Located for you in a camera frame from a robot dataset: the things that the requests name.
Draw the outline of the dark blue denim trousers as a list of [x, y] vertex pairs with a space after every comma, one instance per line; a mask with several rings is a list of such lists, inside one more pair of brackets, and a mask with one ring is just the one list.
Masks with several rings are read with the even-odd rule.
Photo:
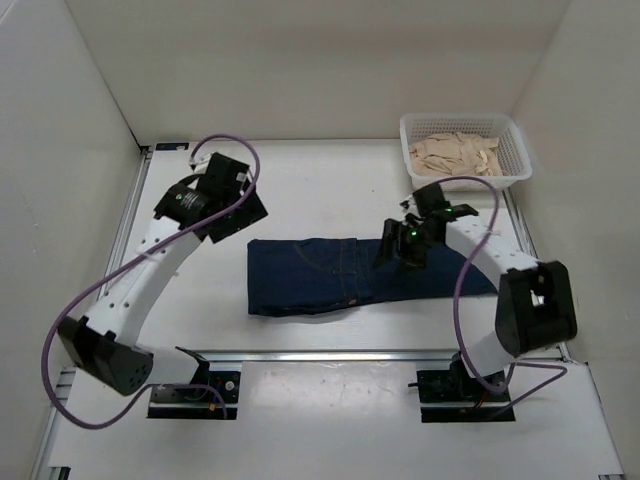
[[424, 269], [393, 260], [374, 266], [374, 239], [253, 240], [247, 245], [248, 313], [318, 315], [362, 305], [451, 299], [465, 258], [446, 246], [428, 252]]

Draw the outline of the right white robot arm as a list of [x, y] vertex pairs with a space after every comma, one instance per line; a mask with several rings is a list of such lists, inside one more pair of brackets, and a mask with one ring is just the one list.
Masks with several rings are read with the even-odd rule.
[[559, 261], [544, 262], [506, 241], [493, 220], [483, 221], [468, 204], [446, 200], [440, 182], [428, 184], [400, 204], [403, 219], [383, 224], [375, 266], [393, 260], [401, 266], [424, 268], [428, 253], [444, 246], [464, 259], [453, 287], [453, 298], [462, 294], [465, 279], [476, 268], [497, 292], [491, 329], [477, 342], [465, 343], [460, 310], [453, 310], [453, 326], [459, 347], [449, 375], [449, 387], [460, 399], [470, 400], [483, 389], [500, 394], [517, 360], [531, 351], [576, 337], [578, 326], [569, 272]]

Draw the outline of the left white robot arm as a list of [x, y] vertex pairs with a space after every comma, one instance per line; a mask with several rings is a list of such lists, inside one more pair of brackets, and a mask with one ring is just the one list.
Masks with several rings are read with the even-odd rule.
[[184, 348], [148, 349], [138, 342], [140, 332], [178, 268], [204, 241], [218, 243], [266, 215], [249, 166], [220, 153], [171, 185], [139, 244], [140, 262], [79, 319], [59, 324], [58, 337], [75, 365], [123, 396], [152, 381], [174, 384], [188, 400], [205, 396], [210, 377], [202, 359]]

